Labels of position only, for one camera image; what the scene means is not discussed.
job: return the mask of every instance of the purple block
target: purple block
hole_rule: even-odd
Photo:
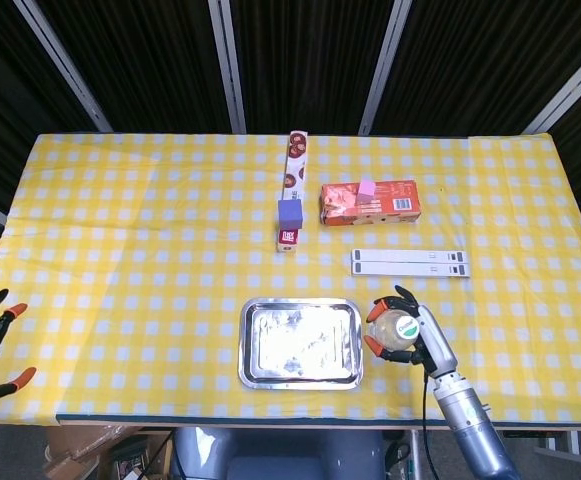
[[[374,198],[374,189],[376,185],[370,180],[361,180],[359,190],[357,191],[357,205],[370,203]]]
[[[303,227],[301,200],[279,200],[279,228],[281,230],[299,230]]]

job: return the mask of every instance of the pink sticky note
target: pink sticky note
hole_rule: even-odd
[[[374,198],[374,189],[376,185],[370,180],[361,180],[359,183],[359,190],[357,191],[357,205],[370,203]]]

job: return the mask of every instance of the table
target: table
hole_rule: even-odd
[[[286,141],[39,136],[0,240],[0,288],[29,304],[0,381],[38,373],[0,401],[0,422],[417,424],[421,368],[369,350],[349,392],[237,376],[249,298],[344,297],[365,317],[398,282],[435,313],[495,422],[581,426],[581,215],[550,136],[309,137],[295,254],[275,251]],[[320,225],[321,184],[362,175],[416,180],[421,218]],[[352,277],[352,248],[464,249],[472,277]]]

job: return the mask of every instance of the silver tray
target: silver tray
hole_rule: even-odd
[[[241,310],[239,377],[251,388],[346,390],[363,376],[361,316],[342,298],[253,298]]]

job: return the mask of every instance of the floor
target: floor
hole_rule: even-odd
[[[505,439],[505,443],[524,479],[581,479],[581,465],[535,454],[537,440]],[[0,426],[0,479],[44,479],[44,449],[43,428]],[[472,478],[449,432],[430,432],[430,451],[441,479]],[[425,462],[423,452],[421,459]],[[422,479],[431,479],[427,464],[423,467]]]

